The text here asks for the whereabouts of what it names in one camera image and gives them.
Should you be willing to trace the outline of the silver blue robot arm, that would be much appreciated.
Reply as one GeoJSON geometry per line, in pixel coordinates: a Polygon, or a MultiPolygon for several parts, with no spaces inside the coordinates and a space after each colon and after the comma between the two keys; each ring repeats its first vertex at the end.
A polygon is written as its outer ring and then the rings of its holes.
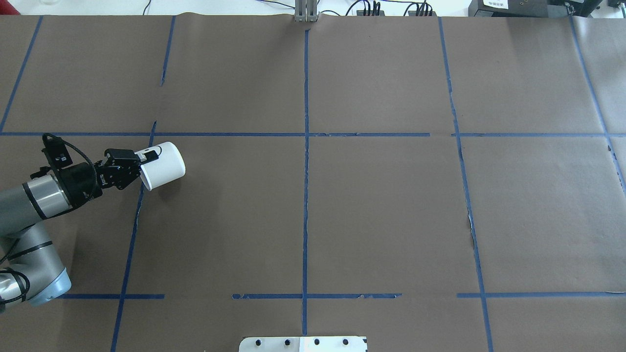
{"type": "Polygon", "coordinates": [[[45,220],[77,210],[104,189],[124,189],[161,153],[107,149],[100,162],[86,159],[74,165],[67,149],[44,147],[49,165],[32,174],[30,181],[1,192],[1,261],[7,262],[1,267],[2,312],[23,302],[44,305],[72,286],[45,220]]]}

